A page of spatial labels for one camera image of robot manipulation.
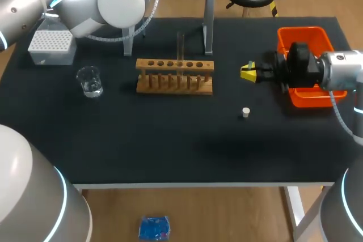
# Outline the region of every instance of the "glass beaker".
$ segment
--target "glass beaker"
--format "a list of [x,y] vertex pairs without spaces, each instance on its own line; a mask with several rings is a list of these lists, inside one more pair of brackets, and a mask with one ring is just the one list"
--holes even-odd
[[86,97],[95,98],[103,93],[100,79],[100,71],[95,66],[86,66],[77,72],[77,79],[80,82]]

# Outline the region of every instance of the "black table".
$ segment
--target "black table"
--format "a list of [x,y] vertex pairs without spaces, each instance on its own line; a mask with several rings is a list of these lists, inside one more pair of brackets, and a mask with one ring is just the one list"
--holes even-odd
[[[213,56],[203,54],[200,19],[154,19],[133,57],[121,44],[80,40],[74,65],[62,67],[36,67],[27,37],[0,82],[0,124],[73,184],[334,182],[360,148],[332,109],[297,109],[273,84],[239,78],[242,65],[276,50],[284,26],[321,26],[335,50],[349,50],[335,18],[216,19]],[[215,61],[214,95],[137,94],[136,58],[176,58],[179,29],[186,60]],[[75,80],[86,65],[101,71],[99,99],[84,97]],[[351,125],[351,95],[339,108]]]

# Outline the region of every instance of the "white cable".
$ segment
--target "white cable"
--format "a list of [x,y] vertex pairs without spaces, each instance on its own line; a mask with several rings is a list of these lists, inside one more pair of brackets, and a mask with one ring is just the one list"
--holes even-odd
[[335,98],[334,98],[334,94],[332,91],[329,91],[329,95],[330,95],[330,99],[331,99],[331,103],[333,104],[333,109],[334,109],[334,112],[335,112],[335,115],[336,115],[336,118],[338,118],[338,121],[339,123],[341,124],[341,126],[343,127],[343,129],[350,135],[350,136],[353,136],[353,133],[352,131],[347,127],[347,125],[344,123],[340,113],[339,113],[339,110],[338,110],[338,107],[336,106],[336,102],[335,102]]
[[94,35],[88,35],[87,38],[95,40],[95,41],[101,41],[101,42],[107,42],[107,43],[123,42],[130,38],[134,38],[136,35],[141,33],[147,27],[147,25],[150,23],[150,21],[154,17],[155,12],[157,11],[158,5],[159,5],[159,0],[155,0],[154,7],[153,7],[153,10],[151,11],[150,16],[146,19],[144,24],[142,24],[142,26],[138,30],[129,34],[128,36],[119,37],[119,38],[102,38],[102,37],[97,37]]

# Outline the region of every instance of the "water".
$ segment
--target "water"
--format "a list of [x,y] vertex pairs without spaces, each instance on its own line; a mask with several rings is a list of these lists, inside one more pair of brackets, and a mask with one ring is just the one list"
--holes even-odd
[[83,92],[90,98],[99,97],[103,93],[103,87],[100,80],[91,80],[83,83]]

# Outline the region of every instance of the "wooden floor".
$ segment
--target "wooden floor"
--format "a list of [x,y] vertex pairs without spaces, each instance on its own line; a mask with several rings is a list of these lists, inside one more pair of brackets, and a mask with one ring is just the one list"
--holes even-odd
[[[241,17],[236,5],[216,0],[217,17]],[[278,0],[280,16],[336,16],[352,47],[363,49],[363,0]],[[158,17],[202,17],[204,0],[161,0]],[[250,17],[271,17],[269,7],[251,9]],[[0,55],[0,75],[11,49]],[[300,188],[307,210],[319,187]],[[168,215],[171,241],[291,241],[279,188],[90,190],[94,216],[92,242],[138,241],[143,215]],[[317,233],[310,241],[321,241]]]

